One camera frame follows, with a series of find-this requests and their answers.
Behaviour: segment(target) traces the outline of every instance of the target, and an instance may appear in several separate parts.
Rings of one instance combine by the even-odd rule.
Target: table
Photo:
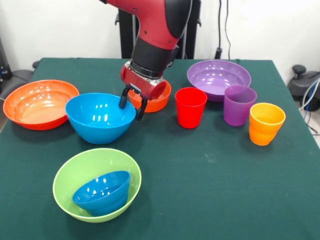
[[[123,59],[44,58],[32,81],[60,79],[80,93],[120,95]],[[223,105],[208,102],[197,129],[178,126],[175,92],[189,86],[196,60],[165,72],[167,107],[135,121],[116,142],[92,145],[67,122],[31,131],[8,122],[0,134],[0,233],[3,240],[304,240],[320,239],[320,150],[275,65],[236,60],[252,76],[258,102],[277,104],[287,119],[266,147],[248,125],[224,123]],[[52,184],[72,156],[93,148],[131,155],[142,172],[139,194],[118,218],[81,222],[55,203]]]

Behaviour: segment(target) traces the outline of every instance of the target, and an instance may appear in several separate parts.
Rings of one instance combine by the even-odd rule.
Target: black stand
[[[7,98],[12,91],[28,83],[32,74],[30,70],[11,71],[0,39],[0,99]]]
[[[195,57],[197,27],[198,24],[201,26],[200,10],[201,0],[193,0],[186,31],[178,42],[180,50],[177,59],[194,59]],[[121,57],[130,59],[139,31],[139,21],[130,13],[119,10],[115,20],[115,24],[117,23],[120,25]]]

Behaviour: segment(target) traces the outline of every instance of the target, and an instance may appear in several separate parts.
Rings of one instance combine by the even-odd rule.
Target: cup rim
[[[203,103],[199,104],[199,105],[187,105],[187,104],[182,103],[181,101],[178,101],[178,99],[177,99],[177,94],[178,94],[180,91],[187,90],[187,89],[193,89],[193,90],[197,90],[197,91],[201,92],[201,93],[204,94],[204,96],[205,96],[205,101],[204,101]],[[190,107],[190,108],[200,107],[200,106],[206,104],[207,101],[208,101],[208,96],[207,96],[207,94],[206,94],[204,91],[202,91],[202,90],[199,89],[199,88],[191,87],[191,86],[190,86],[190,87],[183,87],[183,88],[179,89],[179,90],[175,93],[174,97],[175,97],[175,100],[176,100],[178,103],[180,103],[181,105]]]
[[[246,88],[246,89],[250,89],[250,90],[255,94],[254,100],[248,101],[248,102],[238,102],[238,101],[234,101],[234,100],[230,99],[230,97],[228,97],[228,96],[226,95],[226,91],[227,91],[228,88],[232,88],[232,87],[244,87],[244,88]],[[231,85],[231,86],[228,86],[228,87],[225,89],[225,91],[224,91],[224,96],[225,96],[228,100],[230,100],[231,102],[236,103],[236,104],[241,104],[241,105],[252,104],[252,103],[254,103],[254,102],[257,100],[257,98],[258,98],[258,94],[257,94],[257,92],[256,92],[253,88],[251,88],[251,87],[249,87],[249,86],[244,86],[244,85]]]
[[[253,110],[254,107],[259,106],[259,105],[269,105],[269,106],[273,106],[273,107],[279,109],[279,110],[283,113],[283,116],[284,116],[284,117],[283,117],[283,120],[282,120],[282,121],[279,121],[279,122],[277,122],[277,123],[267,123],[267,122],[263,122],[263,121],[257,119],[257,118],[253,115],[252,110]],[[276,126],[276,125],[283,124],[283,123],[285,122],[285,120],[286,120],[286,117],[287,117],[285,111],[284,111],[281,107],[279,107],[279,106],[277,106],[277,105],[275,105],[275,104],[269,103],[269,102],[259,102],[259,103],[254,104],[254,105],[250,108],[250,116],[251,116],[252,118],[254,118],[254,120],[256,120],[257,122],[259,122],[259,123],[261,123],[261,124],[264,124],[264,125],[268,125],[268,126]]]

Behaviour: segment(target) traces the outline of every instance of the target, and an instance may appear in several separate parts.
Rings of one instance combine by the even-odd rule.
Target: red robot arm
[[[126,84],[120,108],[124,108],[130,89],[142,97],[141,109],[137,113],[140,120],[148,100],[158,98],[166,84],[162,79],[166,68],[171,67],[188,23],[192,0],[100,0],[125,12],[137,16],[138,37],[131,60],[121,71],[121,79]]]

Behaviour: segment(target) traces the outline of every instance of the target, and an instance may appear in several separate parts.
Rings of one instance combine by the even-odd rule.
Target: cup
[[[178,124],[185,129],[199,126],[208,97],[195,87],[182,88],[175,94]]]
[[[250,109],[250,140],[259,146],[268,145],[285,120],[285,112],[274,104],[262,102],[253,105]]]
[[[256,100],[257,93],[252,88],[243,85],[229,86],[224,92],[224,121],[233,127],[245,125],[250,108]]]

